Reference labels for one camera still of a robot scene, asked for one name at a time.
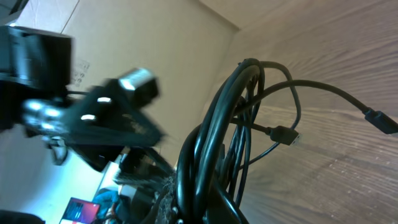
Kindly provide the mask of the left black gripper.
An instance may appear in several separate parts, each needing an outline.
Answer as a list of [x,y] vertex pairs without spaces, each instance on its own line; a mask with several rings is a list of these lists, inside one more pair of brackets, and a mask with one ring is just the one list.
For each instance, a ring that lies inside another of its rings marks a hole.
[[137,88],[130,81],[110,79],[66,104],[24,100],[21,121],[28,137],[42,137],[55,165],[75,151],[101,172],[125,147],[152,147],[162,139],[161,130],[141,110],[158,94],[155,78]]

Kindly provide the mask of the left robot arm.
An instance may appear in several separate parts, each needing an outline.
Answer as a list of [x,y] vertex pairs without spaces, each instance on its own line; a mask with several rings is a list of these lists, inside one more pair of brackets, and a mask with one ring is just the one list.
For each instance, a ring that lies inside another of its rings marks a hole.
[[1,27],[1,129],[20,124],[28,138],[42,137],[58,166],[74,151],[101,172],[125,147],[164,166],[154,149],[162,132],[142,112],[159,94],[156,77],[135,68],[70,91],[72,43],[63,34]]

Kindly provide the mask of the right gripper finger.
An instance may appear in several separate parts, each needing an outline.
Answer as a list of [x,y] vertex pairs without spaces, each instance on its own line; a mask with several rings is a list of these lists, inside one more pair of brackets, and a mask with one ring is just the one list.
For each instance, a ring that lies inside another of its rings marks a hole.
[[151,212],[149,223],[155,224],[176,224],[179,210],[176,199],[176,180],[169,177],[160,191],[160,195],[155,202]]

